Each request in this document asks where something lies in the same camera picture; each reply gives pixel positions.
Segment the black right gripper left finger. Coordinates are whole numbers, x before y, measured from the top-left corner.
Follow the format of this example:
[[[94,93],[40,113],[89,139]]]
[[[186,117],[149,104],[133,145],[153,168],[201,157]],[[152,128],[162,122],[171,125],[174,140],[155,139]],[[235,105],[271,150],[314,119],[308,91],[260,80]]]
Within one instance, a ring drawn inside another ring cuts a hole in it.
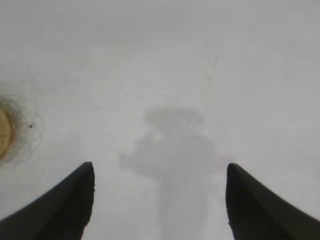
[[[2,240],[80,240],[93,209],[95,173],[85,162],[51,190],[0,221]]]

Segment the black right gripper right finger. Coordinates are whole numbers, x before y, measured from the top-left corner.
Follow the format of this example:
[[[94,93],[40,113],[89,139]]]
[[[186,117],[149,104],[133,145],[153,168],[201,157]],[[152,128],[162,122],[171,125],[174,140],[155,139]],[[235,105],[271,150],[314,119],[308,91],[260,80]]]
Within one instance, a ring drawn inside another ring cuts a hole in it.
[[[238,164],[226,171],[225,203],[235,240],[318,240],[320,222],[269,190]]]

